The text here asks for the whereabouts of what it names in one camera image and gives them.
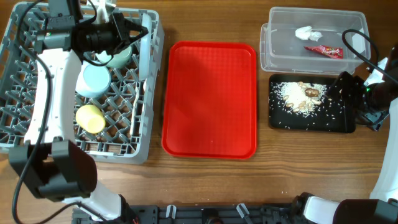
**gray plastic tray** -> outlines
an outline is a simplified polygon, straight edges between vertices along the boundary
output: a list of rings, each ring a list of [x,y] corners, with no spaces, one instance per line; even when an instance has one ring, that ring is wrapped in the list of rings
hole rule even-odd
[[[14,41],[17,21],[29,2],[14,6],[0,46],[0,152],[7,153],[10,147],[23,143],[30,124],[37,84],[37,64],[21,51]],[[94,13],[91,6],[82,6],[85,19]],[[110,69],[111,88],[102,98],[85,98],[76,93],[76,110],[87,104],[100,108],[106,120],[105,129],[94,135],[75,124],[75,137],[78,146],[94,157],[96,161],[126,164],[142,164],[149,151],[150,134],[154,117],[153,99],[157,72],[162,59],[164,31],[159,15],[152,10],[116,8],[126,19],[140,24],[143,13],[152,18],[152,42],[150,72],[146,80],[137,81],[139,75],[139,40],[132,44],[131,63],[122,69]],[[43,28],[48,16],[48,4],[41,3],[25,17],[22,26],[22,39],[32,50],[35,33]],[[134,104],[138,89],[137,105]]]

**red plastic tray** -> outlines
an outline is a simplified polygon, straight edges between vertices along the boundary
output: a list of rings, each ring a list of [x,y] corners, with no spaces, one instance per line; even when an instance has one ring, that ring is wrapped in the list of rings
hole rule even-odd
[[[170,49],[162,145],[185,157],[248,159],[257,148],[256,52],[247,44]]]

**wooden table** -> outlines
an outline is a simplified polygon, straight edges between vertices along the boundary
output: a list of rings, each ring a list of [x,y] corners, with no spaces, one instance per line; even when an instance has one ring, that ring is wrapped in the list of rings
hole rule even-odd
[[[0,28],[4,32],[12,7],[18,1],[0,0]],[[97,163],[98,178],[125,196],[131,205],[232,205],[289,202],[302,192],[331,200],[368,198],[379,176],[389,132],[389,120],[380,132],[358,127],[353,134],[279,131],[268,126],[268,79],[258,75],[258,147],[246,161],[182,159],[162,149],[162,103],[165,68],[170,47],[179,40],[244,42],[259,52],[261,25],[273,6],[341,9],[365,13],[369,32],[381,56],[397,41],[396,2],[370,1],[183,1],[119,0],[119,7],[156,10],[165,31],[162,70],[155,93],[155,117],[149,158],[142,166]],[[356,70],[366,78],[365,65]],[[13,223],[11,198],[18,176],[7,156],[0,156],[0,223]],[[37,222],[61,204],[36,200],[23,186],[20,217]],[[72,210],[53,223],[70,223]]]

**crumpled white paper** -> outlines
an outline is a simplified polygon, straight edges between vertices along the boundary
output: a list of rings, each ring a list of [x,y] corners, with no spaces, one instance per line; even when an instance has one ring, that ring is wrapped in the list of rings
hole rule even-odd
[[[323,37],[321,32],[315,31],[312,32],[311,26],[301,27],[296,30],[296,37],[300,40],[314,40],[318,41],[319,38]]]

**transparent container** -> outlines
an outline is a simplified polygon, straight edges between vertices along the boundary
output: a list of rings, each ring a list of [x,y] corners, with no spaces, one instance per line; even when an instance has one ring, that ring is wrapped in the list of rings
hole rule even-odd
[[[300,40],[295,36],[295,31],[305,26],[312,26],[312,31],[321,32],[323,37],[318,41]],[[356,29],[369,36],[362,12],[273,7],[269,13],[269,23],[261,27],[261,67],[268,72],[337,75],[347,71],[353,74],[363,61],[348,50],[341,40],[341,34],[347,29]],[[354,49],[370,59],[370,44],[363,37],[349,33],[346,39]],[[304,49],[304,46],[318,45],[342,47],[343,59],[329,58]]]

